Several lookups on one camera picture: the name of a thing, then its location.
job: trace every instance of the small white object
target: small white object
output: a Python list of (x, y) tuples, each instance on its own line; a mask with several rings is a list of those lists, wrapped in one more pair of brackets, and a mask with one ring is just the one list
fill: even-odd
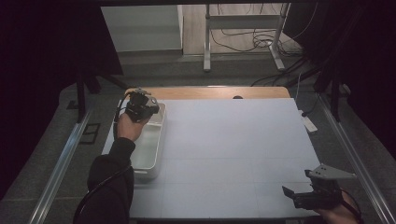
[(301, 120), (303, 121), (303, 124), (306, 128), (306, 131), (309, 133), (315, 133), (318, 131), (317, 126), (309, 119), (308, 117), (303, 117), (303, 110), (299, 110), (300, 115), (301, 115)]

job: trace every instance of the person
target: person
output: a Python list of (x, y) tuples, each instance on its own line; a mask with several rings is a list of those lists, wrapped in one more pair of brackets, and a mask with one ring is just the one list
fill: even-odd
[[(107, 155), (98, 156), (93, 161), (87, 181), (88, 189), (93, 191), (104, 180), (111, 176), (115, 178), (83, 202), (82, 210), (76, 213), (74, 223), (129, 223), (129, 209), (134, 196), (134, 170), (130, 158), (135, 148), (134, 141), (139, 138), (148, 122), (149, 119), (132, 122), (128, 115), (120, 115), (117, 139)], [(344, 192), (343, 197), (347, 203), (355, 206)], [(353, 214), (341, 204), (332, 210), (315, 211), (328, 224), (358, 224)]]

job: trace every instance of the white table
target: white table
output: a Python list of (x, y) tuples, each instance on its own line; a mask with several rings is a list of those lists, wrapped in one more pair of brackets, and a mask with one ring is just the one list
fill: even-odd
[[(136, 179), (131, 218), (285, 218), (282, 186), (312, 191), (318, 158), (292, 99), (161, 100), (167, 128), (159, 176)], [(112, 132), (104, 152), (109, 151)]]

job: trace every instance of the cable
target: cable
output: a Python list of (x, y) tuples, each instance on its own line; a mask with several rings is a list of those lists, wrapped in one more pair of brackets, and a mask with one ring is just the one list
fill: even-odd
[(220, 46), (222, 46), (222, 47), (224, 47), (224, 48), (227, 48), (227, 49), (233, 49), (233, 50), (238, 51), (238, 52), (249, 52), (249, 51), (252, 51), (252, 50), (254, 50), (254, 49), (257, 48), (257, 47), (254, 47), (253, 49), (235, 49), (235, 48), (232, 48), (232, 47), (230, 47), (230, 46), (220, 44), (218, 41), (216, 41), (215, 37), (213, 36), (212, 30), (210, 30), (210, 34), (212, 35), (212, 39), (213, 39), (213, 41), (214, 41), (216, 44), (218, 44), (218, 45), (220, 45)]
[(356, 202), (355, 198), (352, 197), (352, 195), (351, 195), (348, 191), (346, 191), (346, 190), (344, 190), (344, 189), (341, 189), (341, 191), (343, 191), (347, 196), (349, 196), (349, 198), (352, 199), (353, 203), (354, 203), (354, 204), (356, 205), (356, 207), (358, 208), (359, 215), (361, 215), (361, 208), (359, 207), (359, 204)]
[(303, 114), (301, 114), (302, 117), (305, 118), (306, 116), (308, 116), (308, 114), (310, 114), (310, 113), (312, 113), (312, 111), (314, 111), (315, 107), (317, 106), (319, 96), (320, 96), (320, 93), (318, 93), (318, 98), (317, 98), (317, 100), (315, 101), (315, 103), (314, 103), (314, 105), (312, 106), (312, 108), (311, 108), (310, 110), (306, 111), (306, 112), (303, 112)]
[(77, 219), (79, 217), (79, 215), (81, 214), (81, 212), (84, 210), (84, 207), (87, 203), (87, 201), (92, 197), (92, 195), (97, 192), (99, 189), (101, 189), (102, 187), (106, 186), (108, 183), (110, 183), (111, 181), (113, 181), (115, 178), (119, 177), (120, 175), (123, 175), (124, 173), (126, 173), (129, 169), (131, 169), (131, 161), (129, 161), (128, 165), (123, 168), (122, 170), (116, 172), (114, 175), (108, 177), (107, 179), (105, 179), (104, 181), (102, 181), (101, 183), (99, 183), (93, 190), (90, 190), (85, 196), (84, 198), (81, 200), (81, 202), (78, 204), (78, 207), (76, 209), (76, 212), (73, 216), (73, 223), (77, 222)]
[(305, 64), (308, 61), (307, 58), (302, 57), (300, 58), (297, 62), (295, 62), (294, 64), (292, 64), (288, 69), (286, 69), (285, 71), (283, 71), (283, 73), (281, 75), (279, 75), (279, 77), (277, 77), (274, 82), (273, 82), (273, 86), (275, 86), (276, 82), (282, 78), (283, 76), (290, 74), (291, 72), (297, 70), (299, 67), (303, 66), (303, 64)]
[(316, 14), (316, 12), (317, 12), (317, 8), (318, 8), (318, 3), (315, 4), (314, 12), (312, 13), (311, 19), (309, 20), (309, 23), (305, 26), (305, 28), (304, 28), (299, 34), (297, 34), (297, 35), (294, 36), (294, 37), (291, 37), (289, 40), (285, 41), (284, 43), (289, 42), (289, 41), (291, 41), (291, 40), (294, 40), (294, 38), (297, 38), (298, 36), (300, 36), (301, 34), (303, 34), (303, 33), (305, 32), (306, 29), (308, 29), (309, 25), (311, 25), (311, 22), (312, 22), (312, 20), (313, 20), (314, 17), (315, 17), (315, 14)]
[[(294, 66), (295, 66), (296, 64), (298, 64), (299, 62), (303, 62), (303, 63), (302, 63), (302, 64), (299, 64), (297, 67), (294, 68)], [(304, 64), (304, 62), (306, 62), (306, 59), (305, 59), (305, 58), (301, 58), (301, 59), (299, 59), (297, 62), (295, 62), (294, 64), (292, 64), (290, 67), (288, 67), (282, 74), (280, 74), (280, 75), (274, 75), (274, 76), (270, 76), (270, 77), (262, 77), (262, 78), (259, 78), (259, 79), (257, 79), (256, 81), (254, 81), (254, 82), (250, 85), (250, 87), (254, 86), (254, 85), (255, 85), (257, 82), (259, 82), (259, 81), (262, 81), (262, 80), (265, 80), (265, 79), (271, 78), (271, 77), (276, 77), (276, 79), (275, 79), (274, 81), (271, 81), (271, 82), (273, 82), (273, 86), (274, 86), (274, 83), (275, 83), (280, 77), (285, 76), (287, 73), (290, 73), (290, 72), (294, 71), (295, 69), (299, 68), (301, 65)]]
[(275, 8), (274, 8), (274, 5), (271, 3), (271, 8), (273, 9), (273, 11), (275, 12), (275, 14), (277, 14), (277, 12), (276, 12), (276, 10), (275, 10)]
[[(262, 7), (261, 7), (261, 9), (260, 9), (260, 14), (262, 14), (263, 6), (264, 6), (264, 4), (262, 4)], [(218, 4), (218, 13), (219, 13), (219, 15), (223, 14), (223, 10), (222, 10), (220, 4)], [(273, 39), (259, 39), (258, 36), (268, 36), (268, 37), (271, 37), (271, 38), (274, 38), (274, 37), (273, 37), (272, 35), (256, 35), (256, 34), (257, 34), (257, 33), (265, 33), (265, 32), (273, 32), (273, 31), (276, 31), (276, 30), (265, 30), (265, 31), (256, 32), (256, 29), (254, 29), (253, 32), (244, 32), (244, 33), (238, 33), (238, 34), (226, 34), (226, 33), (224, 33), (224, 31), (221, 29), (221, 32), (222, 32), (224, 35), (229, 35), (229, 36), (253, 34), (253, 38), (252, 38), (253, 48), (252, 48), (252, 49), (235, 49), (235, 48), (232, 48), (232, 47), (230, 47), (230, 46), (227, 46), (227, 45), (224, 45), (224, 44), (220, 44), (220, 43), (215, 39), (215, 37), (213, 36), (212, 30), (210, 30), (210, 34), (212, 35), (213, 41), (214, 41), (216, 44), (218, 44), (218, 45), (220, 45), (220, 46), (222, 46), (222, 47), (224, 47), (224, 48), (232, 49), (232, 50), (235, 50), (235, 51), (238, 51), (238, 52), (249, 52), (249, 51), (252, 51), (252, 50), (254, 50), (254, 49), (263, 49), (263, 48), (269, 47), (271, 44), (268, 44), (266, 41), (272, 42)]]
[(300, 77), (301, 77), (301, 74), (302, 74), (302, 73), (303, 73), (303, 69), (301, 70), (300, 75), (298, 76), (297, 93), (296, 93), (296, 97), (295, 97), (295, 99), (294, 99), (294, 101), (296, 102), (296, 104), (297, 104), (298, 90), (300, 89)]
[(118, 129), (118, 124), (119, 124), (119, 119), (120, 119), (121, 107), (128, 95), (129, 95), (129, 92), (124, 95), (124, 97), (122, 98), (122, 100), (119, 103), (119, 106), (117, 106), (116, 114), (114, 115), (114, 119), (113, 119), (113, 137), (114, 137), (114, 139), (117, 139), (117, 135), (118, 135), (117, 129)]
[(259, 79), (257, 79), (256, 81), (254, 81), (251, 85), (250, 85), (250, 87), (253, 87), (256, 83), (258, 83), (259, 81), (262, 81), (262, 80), (265, 80), (265, 79), (267, 79), (267, 78), (271, 78), (271, 77), (277, 77), (277, 76), (279, 76), (279, 75), (274, 75), (274, 76), (270, 76), (270, 77), (262, 77), (262, 78), (259, 78)]
[(286, 51), (283, 48), (283, 44), (285, 42), (282, 42), (280, 40), (278, 40), (278, 51), (281, 55), (285, 56), (285, 57), (301, 57), (303, 55), (303, 53), (301, 52), (301, 49), (299, 49), (299, 51)]

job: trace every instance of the white tray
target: white tray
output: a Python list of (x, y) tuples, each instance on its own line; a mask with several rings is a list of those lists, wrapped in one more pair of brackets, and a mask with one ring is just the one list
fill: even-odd
[[(160, 106), (160, 112), (151, 117), (148, 124), (143, 128), (139, 139), (135, 142), (136, 148), (131, 155), (135, 178), (155, 178), (161, 169), (163, 140), (166, 130), (166, 106), (161, 103), (158, 103), (158, 105)], [(113, 142), (113, 125), (111, 125), (102, 154), (107, 154), (110, 151)]]

